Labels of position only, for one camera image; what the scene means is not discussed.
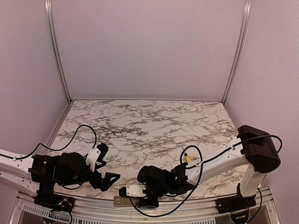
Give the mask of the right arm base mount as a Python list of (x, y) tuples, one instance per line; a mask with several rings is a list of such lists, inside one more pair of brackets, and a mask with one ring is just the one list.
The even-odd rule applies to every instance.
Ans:
[(216, 207), (219, 214), (234, 212), (243, 209), (249, 209), (256, 205), (256, 195), (243, 197), (241, 195), (240, 184), (237, 185), (237, 194), (216, 199)]

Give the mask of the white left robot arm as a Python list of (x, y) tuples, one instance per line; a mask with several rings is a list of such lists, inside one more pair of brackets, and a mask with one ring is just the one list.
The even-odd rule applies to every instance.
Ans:
[(40, 194), (41, 201), (54, 208), (59, 204), (59, 197), (54, 194), (55, 185), (67, 187), (87, 182), (104, 192), (120, 179), (120, 174), (107, 172), (102, 175), (98, 171), (106, 164), (102, 160), (105, 154), (96, 149), (91, 158), (78, 153), (35, 154), (21, 159), (1, 157), (0, 176), (31, 196)]

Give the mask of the white remote control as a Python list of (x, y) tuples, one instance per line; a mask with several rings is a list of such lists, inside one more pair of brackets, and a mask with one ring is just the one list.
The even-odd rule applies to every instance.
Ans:
[(129, 198), (129, 197), (115, 196), (113, 199), (113, 204), (114, 204), (114, 207), (116, 207), (116, 208), (132, 207), (132, 203), (137, 207), (139, 205), (140, 199), (141, 198), (139, 198), (139, 197)]

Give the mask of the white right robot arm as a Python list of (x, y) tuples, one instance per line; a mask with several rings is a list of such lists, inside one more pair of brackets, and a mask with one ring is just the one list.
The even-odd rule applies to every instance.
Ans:
[(157, 208), (159, 198), (179, 196), (195, 190), (201, 183), (233, 168), (247, 165), (243, 180), (237, 185), (235, 196), (218, 199), (216, 204), (222, 213), (247, 209), (256, 205), (256, 191), (267, 173), (277, 169), (281, 160), (273, 143), (275, 135), (243, 125), (238, 135), (226, 146), (191, 162), (181, 161), (172, 170), (144, 166), (138, 173), (138, 182), (144, 184), (144, 196), (138, 207)]

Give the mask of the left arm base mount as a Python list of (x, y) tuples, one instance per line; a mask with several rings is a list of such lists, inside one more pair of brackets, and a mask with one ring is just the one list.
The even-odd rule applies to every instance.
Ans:
[(52, 210), (72, 212), (74, 198), (55, 194), (54, 185), (54, 182), (40, 183), (37, 195), (33, 197), (34, 203)]

